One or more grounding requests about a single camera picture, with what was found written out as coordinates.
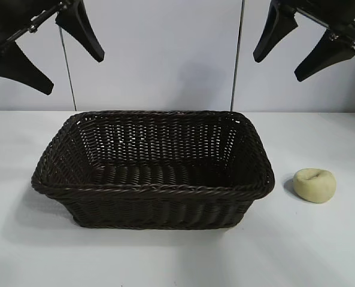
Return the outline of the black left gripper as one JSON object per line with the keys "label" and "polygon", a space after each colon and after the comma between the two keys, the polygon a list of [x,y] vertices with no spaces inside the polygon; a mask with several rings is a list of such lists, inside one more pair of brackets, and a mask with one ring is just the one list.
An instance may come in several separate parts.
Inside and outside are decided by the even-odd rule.
{"label": "black left gripper", "polygon": [[0,77],[51,94],[53,82],[26,57],[15,40],[36,30],[56,12],[56,24],[97,62],[104,60],[105,52],[89,22],[84,1],[0,1]]}

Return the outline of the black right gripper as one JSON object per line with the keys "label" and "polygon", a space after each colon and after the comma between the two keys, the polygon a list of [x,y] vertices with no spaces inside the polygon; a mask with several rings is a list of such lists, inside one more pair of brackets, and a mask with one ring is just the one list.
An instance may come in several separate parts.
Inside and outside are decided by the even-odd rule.
{"label": "black right gripper", "polygon": [[297,28],[296,11],[329,29],[295,69],[298,81],[355,56],[355,1],[271,1],[265,27],[253,51],[256,62],[261,62]]}

